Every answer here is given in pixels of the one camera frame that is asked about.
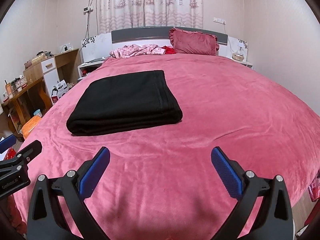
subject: gray headboard panel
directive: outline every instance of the gray headboard panel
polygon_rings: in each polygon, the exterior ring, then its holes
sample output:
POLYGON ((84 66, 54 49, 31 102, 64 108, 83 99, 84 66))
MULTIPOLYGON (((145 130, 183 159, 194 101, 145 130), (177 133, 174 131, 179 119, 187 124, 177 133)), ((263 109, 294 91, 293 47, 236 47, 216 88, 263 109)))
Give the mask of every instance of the gray headboard panel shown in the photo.
MULTIPOLYGON (((172 26, 139 27, 112 31, 112 43, 134 41, 134 40, 153 40, 169 39, 169 30, 172 26)), ((179 29, 191 32, 203 32, 217 36, 218 43, 227 45, 228 35, 201 29, 178 27, 179 29)))

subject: white wall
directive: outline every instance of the white wall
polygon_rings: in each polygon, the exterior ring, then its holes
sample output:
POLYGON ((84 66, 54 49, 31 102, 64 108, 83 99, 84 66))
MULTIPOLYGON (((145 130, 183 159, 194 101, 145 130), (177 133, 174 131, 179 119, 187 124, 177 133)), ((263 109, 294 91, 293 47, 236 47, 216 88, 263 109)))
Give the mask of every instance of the white wall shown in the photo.
POLYGON ((204 0, 203 28, 224 33, 223 25, 213 22, 214 17, 226 21, 229 36, 244 39, 244 0, 204 0))
MULTIPOLYGON (((100 8, 100 0, 93 0, 94 11, 90 13, 89 37, 98 35, 97 19, 100 11, 96 9, 96 2, 100 8)), ((89 0, 58 0, 58 44, 62 46, 71 43, 74 48, 81 48, 81 40, 85 38, 87 30, 87 13, 83 9, 88 6, 89 0)))
MULTIPOLYGON (((58 52, 58 0, 15 0, 0 24, 0 95, 8 82, 23 74, 24 63, 39 51, 58 52)), ((0 115, 0 133, 8 130, 0 115)))
POLYGON ((255 70, 320 114, 320 24, 305 0, 244 0, 244 8, 255 70))

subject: pink blanket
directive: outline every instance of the pink blanket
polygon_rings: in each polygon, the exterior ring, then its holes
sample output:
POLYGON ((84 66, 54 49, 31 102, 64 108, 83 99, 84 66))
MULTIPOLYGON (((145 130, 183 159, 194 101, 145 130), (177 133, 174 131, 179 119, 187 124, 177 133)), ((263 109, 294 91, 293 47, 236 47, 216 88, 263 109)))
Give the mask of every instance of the pink blanket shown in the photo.
POLYGON ((109 59, 50 109, 23 147, 35 139, 43 151, 28 165, 31 185, 15 194, 23 219, 40 174, 63 176, 106 146, 110 164, 85 203, 112 240, 210 239, 236 203, 211 164, 215 146, 258 176, 282 174, 292 205, 320 167, 319 116, 282 86, 218 56, 109 59), (164 70, 183 111, 180 123, 95 137, 74 137, 67 130, 91 82, 156 69, 164 70))
POLYGON ((141 55, 163 55, 164 53, 165 49, 158 47, 156 44, 147 44, 143 46, 132 44, 111 51, 110 56, 115 58, 129 58, 141 55))

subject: folded black blanket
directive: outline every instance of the folded black blanket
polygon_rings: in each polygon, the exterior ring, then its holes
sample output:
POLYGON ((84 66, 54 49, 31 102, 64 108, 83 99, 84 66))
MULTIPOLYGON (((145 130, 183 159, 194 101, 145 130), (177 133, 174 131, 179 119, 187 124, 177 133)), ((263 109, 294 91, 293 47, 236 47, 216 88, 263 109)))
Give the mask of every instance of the folded black blanket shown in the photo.
POLYGON ((163 70, 129 73, 92 82, 67 121, 74 135, 103 135, 174 124, 182 119, 163 70))

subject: silver screw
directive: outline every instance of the silver screw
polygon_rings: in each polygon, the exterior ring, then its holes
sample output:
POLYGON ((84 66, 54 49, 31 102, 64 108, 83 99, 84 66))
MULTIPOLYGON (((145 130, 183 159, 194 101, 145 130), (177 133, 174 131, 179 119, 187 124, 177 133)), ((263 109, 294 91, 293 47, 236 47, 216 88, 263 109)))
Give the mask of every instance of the silver screw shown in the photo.
POLYGON ((67 176, 70 177, 70 178, 72 178, 75 174, 76 174, 75 171, 68 171, 67 172, 67 176))
POLYGON ((253 178, 254 177, 254 172, 253 171, 247 171, 245 173, 249 178, 253 178))
POLYGON ((39 181, 43 181, 45 179, 45 176, 44 175, 40 175, 39 177, 38 177, 38 180, 39 181))
POLYGON ((277 175, 276 176, 277 181, 281 182, 283 181, 283 177, 281 175, 277 175))

